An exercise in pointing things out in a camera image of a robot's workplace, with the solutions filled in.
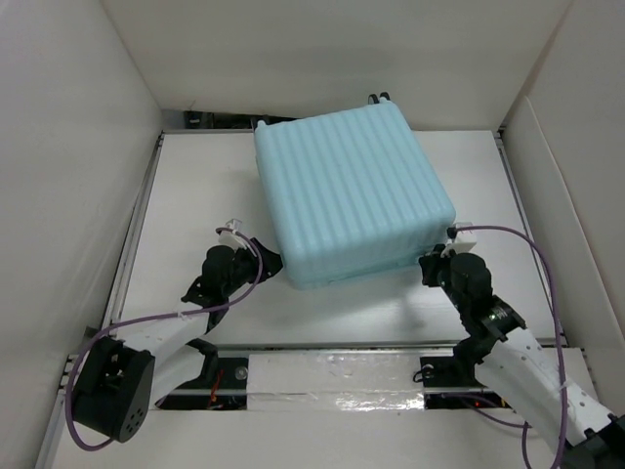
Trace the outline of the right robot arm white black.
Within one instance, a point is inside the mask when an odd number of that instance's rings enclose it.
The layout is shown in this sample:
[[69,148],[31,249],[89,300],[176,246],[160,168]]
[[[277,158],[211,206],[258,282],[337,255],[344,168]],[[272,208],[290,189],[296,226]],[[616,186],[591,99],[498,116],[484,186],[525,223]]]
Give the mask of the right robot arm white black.
[[494,294],[491,272],[472,253],[440,250],[418,260],[422,282],[441,288],[468,333],[451,372],[496,393],[553,451],[560,468],[621,468],[624,419],[560,371],[521,316]]

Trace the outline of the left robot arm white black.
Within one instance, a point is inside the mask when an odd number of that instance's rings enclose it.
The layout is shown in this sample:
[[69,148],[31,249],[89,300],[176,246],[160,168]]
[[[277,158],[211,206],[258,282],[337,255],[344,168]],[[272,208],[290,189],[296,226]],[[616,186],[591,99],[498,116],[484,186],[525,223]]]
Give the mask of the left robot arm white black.
[[115,338],[113,324],[97,332],[76,358],[65,391],[65,422],[72,440],[85,443],[76,427],[104,436],[108,444],[133,438],[158,401],[179,386],[211,385],[218,376],[217,348],[204,341],[229,309],[283,267],[280,255],[256,238],[238,234],[205,255],[180,313],[140,318],[142,329]]

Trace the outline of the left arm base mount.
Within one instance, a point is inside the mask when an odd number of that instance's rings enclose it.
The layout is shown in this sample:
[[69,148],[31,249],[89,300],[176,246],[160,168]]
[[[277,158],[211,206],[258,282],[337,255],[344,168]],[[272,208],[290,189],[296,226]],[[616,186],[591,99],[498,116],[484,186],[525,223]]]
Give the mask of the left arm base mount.
[[203,339],[194,339],[190,346],[203,357],[197,375],[177,386],[155,402],[163,410],[245,410],[249,357],[226,354]]

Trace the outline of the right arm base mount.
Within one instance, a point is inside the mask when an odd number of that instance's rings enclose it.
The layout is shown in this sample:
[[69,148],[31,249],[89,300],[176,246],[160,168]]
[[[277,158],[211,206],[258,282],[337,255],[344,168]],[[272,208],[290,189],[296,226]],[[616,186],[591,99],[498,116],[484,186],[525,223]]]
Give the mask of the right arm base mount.
[[475,373],[451,352],[422,355],[412,381],[422,386],[425,409],[511,409],[503,398],[480,384]]

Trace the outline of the light blue hardshell suitcase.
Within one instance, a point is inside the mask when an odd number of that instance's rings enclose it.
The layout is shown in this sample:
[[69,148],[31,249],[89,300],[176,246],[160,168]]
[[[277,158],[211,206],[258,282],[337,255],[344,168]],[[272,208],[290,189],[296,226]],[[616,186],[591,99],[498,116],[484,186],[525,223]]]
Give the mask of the light blue hardshell suitcase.
[[254,130],[287,276],[300,289],[403,269],[444,241],[456,210],[388,93],[363,107]]

